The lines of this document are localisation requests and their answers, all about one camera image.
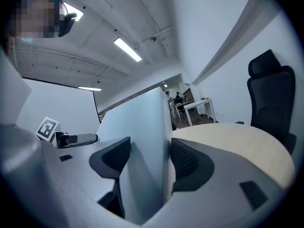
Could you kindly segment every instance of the black office chair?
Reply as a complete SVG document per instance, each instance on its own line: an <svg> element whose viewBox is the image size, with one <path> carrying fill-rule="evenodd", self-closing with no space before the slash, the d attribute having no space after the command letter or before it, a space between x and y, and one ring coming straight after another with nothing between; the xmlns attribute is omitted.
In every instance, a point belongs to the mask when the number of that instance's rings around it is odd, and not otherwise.
<svg viewBox="0 0 304 228"><path fill-rule="evenodd" d="M268 50L250 61L248 72L252 103L250 125L274 136L292 154L296 142L296 136L289 133L295 98L293 69L281 66L272 50Z"/></svg>

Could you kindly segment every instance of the ceiling light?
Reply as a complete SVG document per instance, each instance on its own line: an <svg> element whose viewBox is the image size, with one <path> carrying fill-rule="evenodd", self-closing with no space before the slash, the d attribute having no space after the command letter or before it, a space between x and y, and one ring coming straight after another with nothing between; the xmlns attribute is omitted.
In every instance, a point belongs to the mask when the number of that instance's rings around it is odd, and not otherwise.
<svg viewBox="0 0 304 228"><path fill-rule="evenodd" d="M137 55L120 37L114 41L114 44L119 46L122 50L128 53L136 62L139 62L141 58Z"/></svg>
<svg viewBox="0 0 304 228"><path fill-rule="evenodd" d="M67 12L68 13L76 13L77 17L76 17L75 21L79 21L84 13L82 11L72 7L71 5L67 4L66 2L63 2L63 3L65 4L66 9L67 9L67 11L65 10L65 15L67 14Z"/></svg>
<svg viewBox="0 0 304 228"><path fill-rule="evenodd" d="M85 89L85 90L94 90L94 91L101 91L101 89L98 88L90 88L90 87L82 87L82 86L78 86L79 89Z"/></svg>

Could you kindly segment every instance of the white partition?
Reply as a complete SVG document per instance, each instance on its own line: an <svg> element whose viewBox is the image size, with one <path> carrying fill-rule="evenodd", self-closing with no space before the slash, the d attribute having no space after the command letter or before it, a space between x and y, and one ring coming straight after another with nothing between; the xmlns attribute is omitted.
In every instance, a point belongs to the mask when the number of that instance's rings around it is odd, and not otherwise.
<svg viewBox="0 0 304 228"><path fill-rule="evenodd" d="M168 102L160 87L105 114L97 131L100 141L131 137L131 155L120 177L125 219L143 224L163 205L169 135Z"/></svg>
<svg viewBox="0 0 304 228"><path fill-rule="evenodd" d="M35 133L47 116L68 133L96 133L100 123L93 92L24 79L31 88L17 125Z"/></svg>
<svg viewBox="0 0 304 228"><path fill-rule="evenodd" d="M31 89L1 48L0 65L0 124L16 124Z"/></svg>

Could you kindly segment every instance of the desk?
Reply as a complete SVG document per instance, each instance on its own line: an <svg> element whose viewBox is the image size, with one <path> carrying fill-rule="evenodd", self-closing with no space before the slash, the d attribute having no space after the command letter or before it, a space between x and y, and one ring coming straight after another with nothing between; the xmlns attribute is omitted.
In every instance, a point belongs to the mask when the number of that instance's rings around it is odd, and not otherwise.
<svg viewBox="0 0 304 228"><path fill-rule="evenodd" d="M181 105L184 105L184 104L191 103L191 102L194 102L194 101L186 101L186 102L184 102L184 103L178 103L178 104L175 105L175 109L176 109L177 114L179 115L179 117L181 117L181 116L180 116L180 113L179 113L179 110L177 109L177 107L178 107L178 106L181 106Z"/></svg>
<svg viewBox="0 0 304 228"><path fill-rule="evenodd" d="M295 166L285 147L275 137L255 127L210 123L172 131L171 137L243 156L283 189L289 187L295 177Z"/></svg>
<svg viewBox="0 0 304 228"><path fill-rule="evenodd" d="M199 100L199 101L196 101L196 102L193 102L191 104L188 104L188 105L184 106L190 126L192 126L192 122L191 122L188 110L191 109L191 108L197 107L198 105L205 105L207 103L209 105L209 109L210 109L211 114L212 114L213 122L216 123L214 109L213 109L213 105L212 105L211 99L208 99L208 100Z"/></svg>

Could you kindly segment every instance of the wooden floor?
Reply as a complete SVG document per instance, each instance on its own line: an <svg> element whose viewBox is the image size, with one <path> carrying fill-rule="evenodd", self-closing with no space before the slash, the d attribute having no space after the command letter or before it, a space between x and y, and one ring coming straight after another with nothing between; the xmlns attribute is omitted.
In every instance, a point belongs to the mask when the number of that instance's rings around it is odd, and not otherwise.
<svg viewBox="0 0 304 228"><path fill-rule="evenodd" d="M208 119L207 116L200 116L196 109L190 109L189 115L192 121L192 125L200 125L200 124L211 124L213 120ZM180 112L180 118L173 118L172 122L175 124L177 128L189 127L190 124L187 119L187 115L185 112Z"/></svg>

